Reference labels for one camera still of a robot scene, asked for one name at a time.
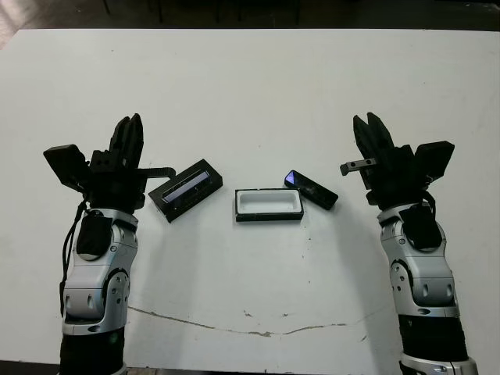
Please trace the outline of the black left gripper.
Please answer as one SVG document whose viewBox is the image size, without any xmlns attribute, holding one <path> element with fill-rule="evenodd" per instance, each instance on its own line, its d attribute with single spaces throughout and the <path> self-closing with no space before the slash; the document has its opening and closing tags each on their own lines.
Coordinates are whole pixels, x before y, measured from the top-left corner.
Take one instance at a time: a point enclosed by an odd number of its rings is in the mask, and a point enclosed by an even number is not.
<svg viewBox="0 0 500 375">
<path fill-rule="evenodd" d="M 124 117 L 115 127 L 109 150 L 93 151 L 87 200 L 92 208 L 133 213 L 145 204 L 145 188 L 152 178 L 172 178 L 172 167 L 140 168 L 144 146 L 141 117 Z"/>
</svg>

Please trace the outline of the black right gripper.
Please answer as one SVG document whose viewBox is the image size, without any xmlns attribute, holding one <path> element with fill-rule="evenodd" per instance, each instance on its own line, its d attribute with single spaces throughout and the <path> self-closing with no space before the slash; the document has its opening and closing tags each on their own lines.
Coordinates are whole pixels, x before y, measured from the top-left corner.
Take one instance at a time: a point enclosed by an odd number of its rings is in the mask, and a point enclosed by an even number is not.
<svg viewBox="0 0 500 375">
<path fill-rule="evenodd" d="M 353 132 L 363 159 L 340 165 L 340 171 L 344 176 L 360 173 L 370 205 L 385 210 L 430 201 L 429 180 L 423 173 L 429 144 L 420 145 L 416 152 L 409 145 L 394 146 L 389 130 L 372 112 L 367 113 L 366 122 L 358 115 L 353 117 Z"/>
</svg>

